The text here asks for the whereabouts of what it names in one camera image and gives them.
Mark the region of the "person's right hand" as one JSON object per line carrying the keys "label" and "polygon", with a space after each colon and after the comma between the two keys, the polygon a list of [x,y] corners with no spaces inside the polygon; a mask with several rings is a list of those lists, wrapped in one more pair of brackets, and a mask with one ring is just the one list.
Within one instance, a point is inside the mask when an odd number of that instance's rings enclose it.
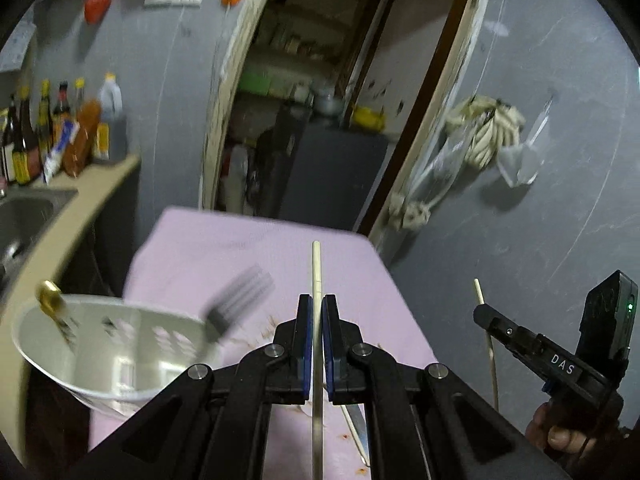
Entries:
{"label": "person's right hand", "polygon": [[596,440],[588,439],[577,430],[560,427],[557,419],[550,402],[540,404],[525,429],[526,440],[540,450],[550,448],[567,456],[589,453],[594,448]]}

